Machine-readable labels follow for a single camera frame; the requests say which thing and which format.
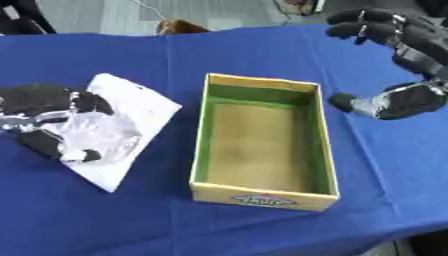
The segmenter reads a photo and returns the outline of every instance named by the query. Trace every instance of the blue fabric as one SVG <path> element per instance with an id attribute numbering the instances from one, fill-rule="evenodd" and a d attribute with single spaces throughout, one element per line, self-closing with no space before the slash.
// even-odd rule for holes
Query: blue fabric
<path id="1" fill-rule="evenodd" d="M 204 75 L 279 77 L 372 96 L 415 76 L 388 49 L 327 38 L 325 26 L 238 29 L 168 37 L 2 37 L 0 84 L 84 88 L 107 72 L 184 108 L 108 194 L 62 164 L 0 136 L 0 255 L 348 256 L 448 224 L 448 112 L 401 121 L 326 105 L 342 194 L 323 213 L 193 202 Z"/>

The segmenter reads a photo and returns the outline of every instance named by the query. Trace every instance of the box bottom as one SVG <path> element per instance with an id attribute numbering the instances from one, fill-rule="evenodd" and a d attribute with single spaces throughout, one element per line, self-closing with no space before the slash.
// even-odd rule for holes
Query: box bottom
<path id="1" fill-rule="evenodd" d="M 312 192 L 307 107 L 215 103 L 207 182 Z"/>

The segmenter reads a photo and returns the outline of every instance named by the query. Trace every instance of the robotic arm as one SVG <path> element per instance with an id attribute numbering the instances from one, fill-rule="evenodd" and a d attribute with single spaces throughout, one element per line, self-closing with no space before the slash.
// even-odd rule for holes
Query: robotic arm
<path id="1" fill-rule="evenodd" d="M 448 93 L 448 29 L 423 17 L 378 10 L 358 9 L 328 18 L 331 37 L 367 39 L 393 50 L 392 60 L 402 68 L 421 74 L 423 80 L 387 88 L 378 96 L 357 98 L 338 93 L 329 102 L 345 112 L 393 120 L 436 111 L 445 105 Z"/>

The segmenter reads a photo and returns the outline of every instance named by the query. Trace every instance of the yellow box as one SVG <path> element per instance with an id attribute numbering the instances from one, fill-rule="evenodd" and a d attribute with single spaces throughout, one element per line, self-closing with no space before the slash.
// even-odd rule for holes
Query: yellow box
<path id="1" fill-rule="evenodd" d="M 208 74 L 190 187 L 197 201 L 332 205 L 339 191 L 319 85 Z"/>

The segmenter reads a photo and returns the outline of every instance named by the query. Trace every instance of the white paper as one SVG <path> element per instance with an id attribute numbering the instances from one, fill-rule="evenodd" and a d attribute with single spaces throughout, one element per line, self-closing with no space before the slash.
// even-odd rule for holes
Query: white paper
<path id="1" fill-rule="evenodd" d="M 104 127 L 96 128 L 96 135 L 95 131 L 91 132 L 92 138 L 109 133 L 107 138 L 113 140 L 114 138 L 119 138 L 119 134 L 113 136 L 114 133 L 129 133 L 132 130 L 131 132 L 133 134 L 138 135 L 138 140 L 131 140 L 131 145 L 127 147 L 126 154 L 120 152 L 116 153 L 118 156 L 105 157 L 98 161 L 86 163 L 64 162 L 64 164 L 102 189 L 108 192 L 114 192 L 136 157 L 160 132 L 166 123 L 168 123 L 181 106 L 154 90 L 110 74 L 96 75 L 87 88 L 87 91 L 103 97 L 115 111 L 113 116 L 103 114 L 103 117 L 100 118 L 103 120 L 96 124 Z M 86 115 L 93 116 L 95 114 L 98 115 L 99 113 L 87 113 Z M 77 118 L 82 118 L 82 114 L 77 115 Z M 107 118 L 122 118 L 121 120 L 125 123 L 123 125 L 125 129 L 111 127 L 110 120 L 105 120 Z M 57 124 L 49 124 L 49 126 L 51 127 L 47 127 L 47 129 L 52 132 L 61 130 L 61 127 L 58 127 Z M 76 136 L 79 137 L 79 132 L 73 134 L 72 141 Z M 95 142 L 92 139 L 92 149 L 95 149 L 94 144 Z"/>

